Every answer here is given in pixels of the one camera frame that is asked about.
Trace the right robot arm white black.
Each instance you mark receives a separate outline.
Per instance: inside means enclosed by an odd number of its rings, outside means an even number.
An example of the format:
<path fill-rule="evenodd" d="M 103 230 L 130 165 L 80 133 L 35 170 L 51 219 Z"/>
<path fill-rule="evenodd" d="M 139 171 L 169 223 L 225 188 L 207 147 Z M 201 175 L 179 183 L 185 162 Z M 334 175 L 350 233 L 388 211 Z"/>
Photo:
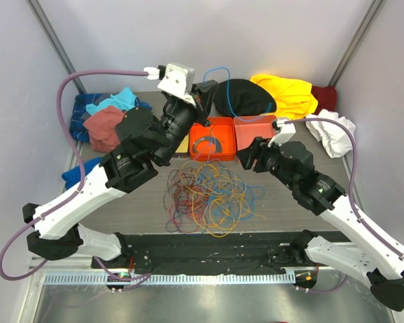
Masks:
<path fill-rule="evenodd" d="M 301 207 L 334 225 L 360 249 L 344 249 L 303 231 L 290 250 L 294 263 L 331 266 L 367 286 L 384 306 L 404 310 L 404 245 L 359 209 L 336 181 L 318 172 L 301 142 L 277 145 L 257 137 L 236 155 L 245 170 L 275 176 Z"/>

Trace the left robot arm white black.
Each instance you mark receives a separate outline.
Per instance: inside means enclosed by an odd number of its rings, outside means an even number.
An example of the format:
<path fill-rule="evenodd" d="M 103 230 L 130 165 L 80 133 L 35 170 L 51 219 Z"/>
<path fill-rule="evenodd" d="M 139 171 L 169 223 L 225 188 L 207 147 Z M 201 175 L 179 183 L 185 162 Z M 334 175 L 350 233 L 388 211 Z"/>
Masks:
<path fill-rule="evenodd" d="M 189 97 L 193 103 L 165 94 L 161 118 L 147 108 L 126 112 L 115 127 L 119 145 L 81 177 L 79 184 L 46 205 L 24 206 L 24 216 L 36 221 L 34 232 L 27 237 L 29 251 L 46 260 L 83 254 L 108 261 L 114 268 L 125 267 L 131 252 L 124 236 L 93 231 L 80 221 L 150 181 L 158 175 L 157 167 L 169 166 L 191 127 L 195 123 L 209 126 L 218 87 L 214 80 L 192 85 Z"/>

